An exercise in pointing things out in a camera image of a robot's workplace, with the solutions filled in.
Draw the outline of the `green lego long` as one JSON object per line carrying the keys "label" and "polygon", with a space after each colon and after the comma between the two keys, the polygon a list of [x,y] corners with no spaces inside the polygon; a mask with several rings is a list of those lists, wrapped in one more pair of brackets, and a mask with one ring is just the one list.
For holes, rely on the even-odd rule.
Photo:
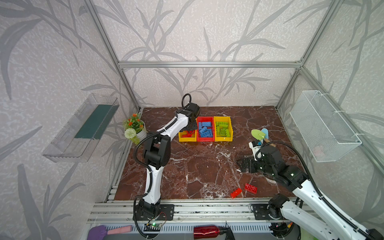
{"label": "green lego long", "polygon": [[226,128],[219,128],[219,131],[218,131],[218,137],[221,137],[221,138],[230,138],[230,137],[231,137],[230,130],[229,130],[229,129],[226,129]]}

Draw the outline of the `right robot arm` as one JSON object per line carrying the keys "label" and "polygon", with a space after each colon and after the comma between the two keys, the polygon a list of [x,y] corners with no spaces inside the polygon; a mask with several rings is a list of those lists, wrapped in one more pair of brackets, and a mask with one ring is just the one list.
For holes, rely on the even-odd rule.
{"label": "right robot arm", "polygon": [[292,221],[318,240],[382,240],[383,235],[368,229],[336,206],[317,187],[312,176],[299,167],[288,165],[273,144],[250,146],[253,156],[238,160],[243,173],[260,173],[291,191],[316,214],[307,213],[282,194],[269,201],[271,218]]}

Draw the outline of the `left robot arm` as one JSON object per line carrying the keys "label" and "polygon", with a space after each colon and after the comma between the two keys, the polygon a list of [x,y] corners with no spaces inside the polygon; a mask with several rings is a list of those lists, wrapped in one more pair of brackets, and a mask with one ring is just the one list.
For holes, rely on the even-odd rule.
{"label": "left robot arm", "polygon": [[147,169],[145,193],[136,196],[134,220],[153,219],[161,212],[161,183],[163,171],[171,157],[171,142],[182,131],[197,129],[200,107],[188,103],[175,111],[175,115],[164,127],[144,138],[134,150],[135,162]]}

